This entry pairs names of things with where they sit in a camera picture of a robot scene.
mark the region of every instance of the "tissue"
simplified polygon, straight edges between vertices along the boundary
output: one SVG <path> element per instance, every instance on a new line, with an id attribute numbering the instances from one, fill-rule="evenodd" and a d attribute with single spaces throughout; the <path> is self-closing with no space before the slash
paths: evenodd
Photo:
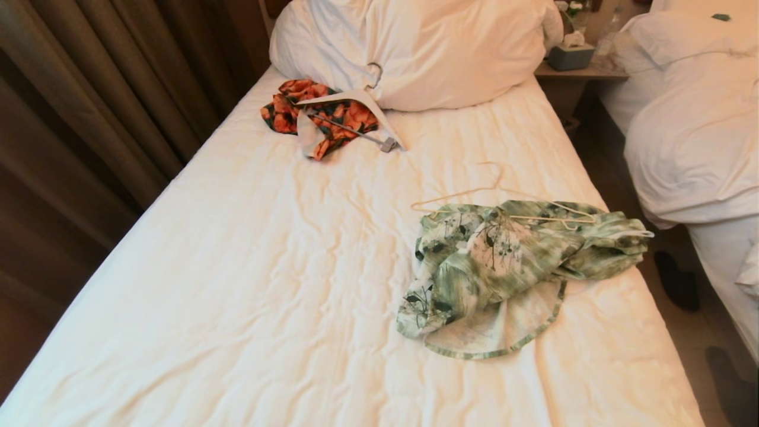
<path id="1" fill-rule="evenodd" d="M 562 42 L 562 46 L 565 48 L 568 47 L 574 47 L 574 46 L 582 46 L 585 44 L 585 36 L 579 31 L 575 31 L 572 34 L 567 34 L 564 36 L 564 41 Z"/>

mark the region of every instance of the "white duvet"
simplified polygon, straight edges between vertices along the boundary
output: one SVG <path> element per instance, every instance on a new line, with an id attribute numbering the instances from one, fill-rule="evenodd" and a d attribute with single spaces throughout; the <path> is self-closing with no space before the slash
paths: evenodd
<path id="1" fill-rule="evenodd" d="M 668 65 L 632 120 L 625 158 L 660 228 L 759 214 L 757 59 L 704 54 Z"/>
<path id="2" fill-rule="evenodd" d="M 603 206 L 534 79 L 459 111 L 391 112 L 408 152 L 356 140 L 323 163 L 260 118 L 282 80 L 265 74 L 111 253 L 0 425 L 703 425 L 637 269 L 571 283 L 510 356 L 449 359 L 395 331 L 409 206 L 490 184 L 475 163 Z"/>

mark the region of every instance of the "black slipper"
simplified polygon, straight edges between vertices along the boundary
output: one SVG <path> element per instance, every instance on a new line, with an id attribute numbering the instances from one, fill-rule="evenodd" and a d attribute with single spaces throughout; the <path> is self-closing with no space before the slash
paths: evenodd
<path id="1" fill-rule="evenodd" d="M 735 371 L 730 356 L 719 347 L 708 347 L 706 359 L 717 398 L 730 425 L 755 427 L 759 422 L 757 383 L 744 381 Z"/>
<path id="2" fill-rule="evenodd" d="M 680 271 L 675 259 L 666 252 L 654 253 L 653 262 L 657 265 L 659 278 L 669 300 L 683 310 L 689 312 L 698 310 L 701 303 L 696 291 L 696 275 L 690 271 Z"/>

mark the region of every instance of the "mattress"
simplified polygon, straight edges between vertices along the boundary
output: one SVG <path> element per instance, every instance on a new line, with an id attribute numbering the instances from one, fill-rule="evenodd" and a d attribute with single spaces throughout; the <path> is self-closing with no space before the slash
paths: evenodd
<path id="1" fill-rule="evenodd" d="M 735 284 L 748 250 L 759 238 L 759 216 L 690 225 L 688 231 L 704 272 L 759 364 L 759 305 Z"/>
<path id="2" fill-rule="evenodd" d="M 315 163 L 259 108 L 270 69 L 90 279 L 0 425 L 703 425 L 637 269 L 573 282 L 521 351 L 450 359 L 395 331 L 415 201 L 489 185 L 603 207 L 537 82 L 390 112 L 407 152 Z M 482 204 L 503 194 L 480 193 Z"/>

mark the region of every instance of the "slipper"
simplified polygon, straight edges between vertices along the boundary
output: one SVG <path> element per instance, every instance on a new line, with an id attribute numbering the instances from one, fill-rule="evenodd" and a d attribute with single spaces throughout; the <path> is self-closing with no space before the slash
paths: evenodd
<path id="1" fill-rule="evenodd" d="M 659 270 L 664 292 L 675 305 L 695 312 L 701 307 L 696 291 L 696 275 L 690 271 L 680 271 L 672 255 L 658 251 L 653 254 L 653 262 Z"/>

